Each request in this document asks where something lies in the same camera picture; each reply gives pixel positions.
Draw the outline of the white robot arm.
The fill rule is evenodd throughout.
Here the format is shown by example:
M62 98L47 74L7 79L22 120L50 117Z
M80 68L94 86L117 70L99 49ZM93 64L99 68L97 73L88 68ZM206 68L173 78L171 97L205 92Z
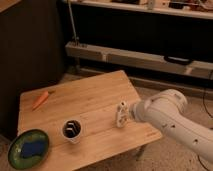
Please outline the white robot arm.
M187 104L180 91L168 89L131 104L129 112L135 122L150 123L213 163L213 131L183 116Z

